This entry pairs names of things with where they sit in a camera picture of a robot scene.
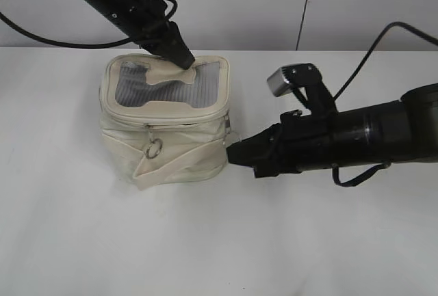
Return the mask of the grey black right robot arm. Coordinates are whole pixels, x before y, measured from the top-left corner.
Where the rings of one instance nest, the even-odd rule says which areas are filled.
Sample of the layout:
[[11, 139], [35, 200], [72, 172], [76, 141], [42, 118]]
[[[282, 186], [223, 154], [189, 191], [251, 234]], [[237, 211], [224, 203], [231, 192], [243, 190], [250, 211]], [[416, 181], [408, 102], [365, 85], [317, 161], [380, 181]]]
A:
[[401, 99], [325, 116], [281, 114], [268, 129], [227, 148], [229, 163], [257, 178], [332, 167], [437, 161], [437, 85]]

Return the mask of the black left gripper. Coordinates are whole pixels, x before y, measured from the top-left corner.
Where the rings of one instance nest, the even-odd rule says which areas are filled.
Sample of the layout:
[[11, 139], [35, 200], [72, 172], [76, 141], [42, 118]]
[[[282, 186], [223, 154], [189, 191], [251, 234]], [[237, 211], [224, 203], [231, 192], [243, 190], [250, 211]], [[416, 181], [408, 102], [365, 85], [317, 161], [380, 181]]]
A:
[[102, 0], [102, 15], [140, 47], [187, 70], [194, 56], [178, 25], [170, 21], [171, 0]]

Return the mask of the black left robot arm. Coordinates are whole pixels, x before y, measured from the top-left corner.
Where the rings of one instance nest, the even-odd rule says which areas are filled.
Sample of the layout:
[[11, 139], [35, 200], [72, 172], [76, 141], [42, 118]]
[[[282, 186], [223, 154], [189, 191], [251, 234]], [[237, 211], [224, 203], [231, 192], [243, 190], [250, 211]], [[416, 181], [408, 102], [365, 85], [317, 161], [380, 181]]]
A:
[[181, 37], [178, 25], [166, 10], [169, 0], [84, 0], [126, 36], [149, 53], [182, 69], [194, 63], [194, 56]]

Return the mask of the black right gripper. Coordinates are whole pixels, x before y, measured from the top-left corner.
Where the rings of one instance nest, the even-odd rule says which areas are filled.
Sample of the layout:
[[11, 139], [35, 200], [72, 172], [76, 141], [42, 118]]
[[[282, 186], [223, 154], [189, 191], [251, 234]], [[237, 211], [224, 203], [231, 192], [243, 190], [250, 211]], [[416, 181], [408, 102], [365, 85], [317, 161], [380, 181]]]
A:
[[228, 146], [229, 163], [251, 167], [264, 177], [339, 166], [334, 137], [338, 113], [282, 117], [264, 132]]

